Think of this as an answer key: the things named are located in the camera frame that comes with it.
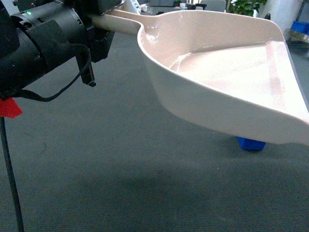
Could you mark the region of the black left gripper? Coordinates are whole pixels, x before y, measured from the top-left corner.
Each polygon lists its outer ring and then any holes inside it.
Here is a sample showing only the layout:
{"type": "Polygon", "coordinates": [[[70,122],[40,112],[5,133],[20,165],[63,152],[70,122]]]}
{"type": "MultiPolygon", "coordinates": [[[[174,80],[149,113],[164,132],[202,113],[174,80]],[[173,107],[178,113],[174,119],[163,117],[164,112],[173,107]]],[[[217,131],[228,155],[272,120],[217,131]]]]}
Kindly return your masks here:
{"type": "Polygon", "coordinates": [[[124,3],[123,0],[72,1],[72,8],[81,19],[84,27],[83,38],[80,44],[84,44],[88,49],[87,52],[76,50],[76,54],[73,56],[77,60],[82,82],[90,87],[96,85],[91,63],[107,58],[114,37],[113,31],[96,28],[90,15],[103,16],[124,3]]]}

